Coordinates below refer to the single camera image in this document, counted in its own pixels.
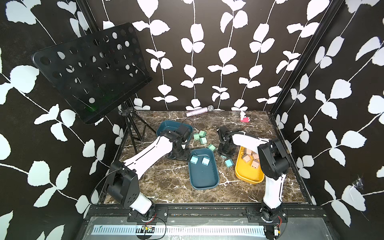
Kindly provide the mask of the yellow storage box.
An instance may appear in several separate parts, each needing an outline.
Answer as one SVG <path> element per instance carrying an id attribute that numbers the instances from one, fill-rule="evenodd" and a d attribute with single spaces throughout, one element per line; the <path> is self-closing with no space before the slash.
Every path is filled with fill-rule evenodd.
<path id="1" fill-rule="evenodd" d="M 253 160 L 245 162 L 243 160 L 244 147 L 240 147 L 238 158 L 235 167 L 236 177 L 244 182 L 256 185 L 261 183 L 265 179 L 265 175 L 261 169 L 261 166 L 257 168 L 253 167 Z"/>

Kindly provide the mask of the pink white small box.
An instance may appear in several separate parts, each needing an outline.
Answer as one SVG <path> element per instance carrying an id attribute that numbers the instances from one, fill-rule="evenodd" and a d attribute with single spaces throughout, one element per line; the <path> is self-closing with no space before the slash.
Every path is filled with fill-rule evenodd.
<path id="1" fill-rule="evenodd" d="M 250 118 L 243 111 L 240 112 L 240 120 L 242 123 L 249 123 L 250 122 Z"/>

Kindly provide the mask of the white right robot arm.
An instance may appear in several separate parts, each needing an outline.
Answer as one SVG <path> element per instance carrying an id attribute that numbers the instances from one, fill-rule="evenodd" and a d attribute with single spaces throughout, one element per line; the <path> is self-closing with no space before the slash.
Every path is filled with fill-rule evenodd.
<path id="1" fill-rule="evenodd" d="M 217 129 L 220 151 L 229 155 L 235 146 L 244 147 L 260 157 L 261 170 L 266 177 L 263 204 L 269 210 L 276 210 L 282 203 L 283 184 L 290 167 L 288 152 L 279 139 L 262 139 L 243 131 L 230 131 L 223 126 Z"/>

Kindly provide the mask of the teal storage box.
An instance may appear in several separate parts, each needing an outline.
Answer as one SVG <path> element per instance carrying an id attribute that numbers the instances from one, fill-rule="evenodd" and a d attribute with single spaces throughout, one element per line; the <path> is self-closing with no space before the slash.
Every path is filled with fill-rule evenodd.
<path id="1" fill-rule="evenodd" d="M 189 137 L 185 141 L 186 144 L 189 144 L 191 141 L 191 138 L 193 136 L 194 128 L 191 125 L 188 125 L 185 123 L 176 122 L 176 121 L 172 121 L 172 120 L 165 120 L 159 125 L 159 127 L 156 131 L 156 134 L 157 134 L 157 136 L 160 136 L 163 131 L 175 131 L 176 129 L 178 129 L 180 127 L 180 125 L 186 126 L 191 132 Z"/>
<path id="2" fill-rule="evenodd" d="M 197 156 L 199 161 L 196 165 L 190 163 L 191 156 Z M 208 166 L 202 164 L 204 157 L 210 159 Z M 208 148 L 191 150 L 189 156 L 190 182 L 194 189 L 202 191 L 215 188 L 220 181 L 214 152 Z"/>

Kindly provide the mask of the black music stand tripod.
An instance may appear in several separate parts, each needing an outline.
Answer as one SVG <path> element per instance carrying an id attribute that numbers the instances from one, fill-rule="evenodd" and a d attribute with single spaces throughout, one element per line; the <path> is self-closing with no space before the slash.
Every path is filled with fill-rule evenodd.
<path id="1" fill-rule="evenodd" d="M 137 113 L 134 107 L 131 107 L 127 102 L 122 104 L 121 115 L 125 118 L 127 124 L 128 132 L 131 138 L 132 145 L 134 147 L 135 153 L 138 153 L 136 142 L 143 142 L 146 129 L 148 128 L 154 134 L 156 131 Z M 143 132 L 141 133 L 134 121 L 134 118 L 137 118 L 140 122 L 144 124 Z"/>

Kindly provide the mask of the mint green plug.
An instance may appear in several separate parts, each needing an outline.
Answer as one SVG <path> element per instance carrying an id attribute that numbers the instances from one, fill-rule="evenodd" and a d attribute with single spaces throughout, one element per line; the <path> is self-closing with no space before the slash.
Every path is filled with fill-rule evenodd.
<path id="1" fill-rule="evenodd" d="M 198 141 L 200 139 L 200 135 L 199 134 L 193 134 L 193 137 L 194 137 L 195 141 Z"/>
<path id="2" fill-rule="evenodd" d="M 200 138 L 204 138 L 206 136 L 206 134 L 207 134 L 207 132 L 205 132 L 205 131 L 200 131 L 199 132 Z"/>
<path id="3" fill-rule="evenodd" d="M 208 146 L 208 148 L 209 148 L 211 151 L 214 151 L 214 150 L 216 149 L 216 147 L 215 147 L 214 145 L 212 145 L 212 144 L 210 144 L 210 145 Z"/>
<path id="4" fill-rule="evenodd" d="M 207 144 L 207 138 L 205 138 L 205 137 L 200 138 L 200 144 L 206 145 Z"/>

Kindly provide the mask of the black perforated music stand desk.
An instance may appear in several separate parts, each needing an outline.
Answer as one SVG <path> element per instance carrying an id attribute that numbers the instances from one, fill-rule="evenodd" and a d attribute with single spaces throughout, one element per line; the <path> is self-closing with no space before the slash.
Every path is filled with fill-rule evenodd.
<path id="1" fill-rule="evenodd" d="M 152 81 L 131 23 L 39 50 L 32 60 L 88 125 Z"/>

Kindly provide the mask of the black front rail frame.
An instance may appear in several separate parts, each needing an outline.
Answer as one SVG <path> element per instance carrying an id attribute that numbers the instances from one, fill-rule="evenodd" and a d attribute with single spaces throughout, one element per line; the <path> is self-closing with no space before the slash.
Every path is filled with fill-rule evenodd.
<path id="1" fill-rule="evenodd" d="M 92 207 L 78 240 L 338 240 L 321 207 L 286 203 L 269 222 L 261 204 L 157 204 L 154 217 L 118 207 Z"/>

